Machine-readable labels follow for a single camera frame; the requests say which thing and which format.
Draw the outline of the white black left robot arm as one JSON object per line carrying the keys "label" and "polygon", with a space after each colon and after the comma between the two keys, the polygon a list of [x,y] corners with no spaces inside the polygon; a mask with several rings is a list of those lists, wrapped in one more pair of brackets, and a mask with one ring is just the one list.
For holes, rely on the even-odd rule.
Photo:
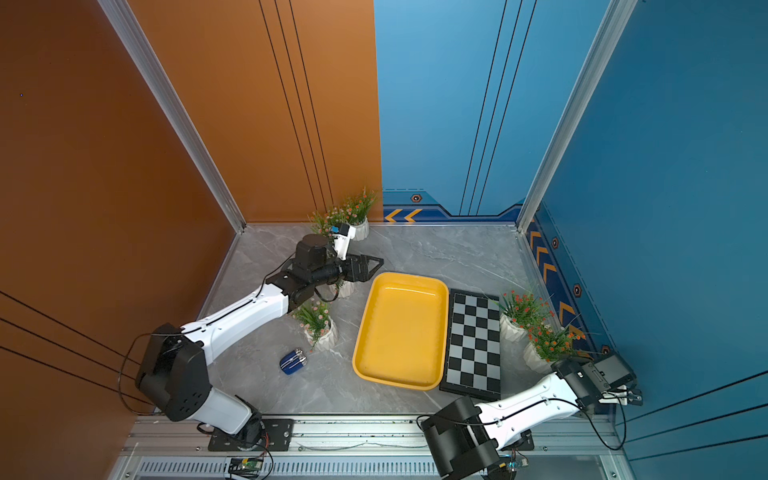
{"label": "white black left robot arm", "polygon": [[243,337],[310,300],[320,286],[372,279],[384,261],[349,253],[352,236],[350,227],[331,238],[308,234],[253,293],[201,320],[180,328],[163,324],[148,334],[136,388],[171,421],[195,420],[247,446],[261,444],[261,413],[213,387],[208,368]]}

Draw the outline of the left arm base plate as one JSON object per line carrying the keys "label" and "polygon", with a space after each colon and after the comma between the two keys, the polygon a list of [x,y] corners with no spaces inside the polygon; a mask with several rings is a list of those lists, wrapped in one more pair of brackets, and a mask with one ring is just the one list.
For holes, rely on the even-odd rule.
{"label": "left arm base plate", "polygon": [[295,421],[287,418],[264,418],[249,422],[239,433],[227,434],[215,429],[210,436],[211,452],[285,452],[289,450]]}

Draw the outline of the potted plant orange red flowers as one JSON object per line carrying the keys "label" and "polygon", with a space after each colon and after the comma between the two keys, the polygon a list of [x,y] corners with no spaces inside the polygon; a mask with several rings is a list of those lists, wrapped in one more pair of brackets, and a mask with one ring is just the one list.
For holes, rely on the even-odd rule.
{"label": "potted plant orange red flowers", "polygon": [[523,350],[525,364],[534,372],[547,374],[554,363],[576,354],[574,342],[582,334],[572,330],[555,330],[549,324],[528,326],[529,343]]}

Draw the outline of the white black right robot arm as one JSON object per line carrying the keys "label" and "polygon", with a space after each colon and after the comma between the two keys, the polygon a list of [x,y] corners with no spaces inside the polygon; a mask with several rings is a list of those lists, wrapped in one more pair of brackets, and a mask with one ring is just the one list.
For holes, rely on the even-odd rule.
{"label": "white black right robot arm", "polygon": [[461,397],[434,414],[419,416],[416,423],[442,479],[463,479],[482,470],[502,478],[510,469],[503,450],[519,449],[534,427],[601,405],[623,410],[642,402],[636,374],[620,355],[610,353],[596,360],[559,360],[521,393],[481,404]]}

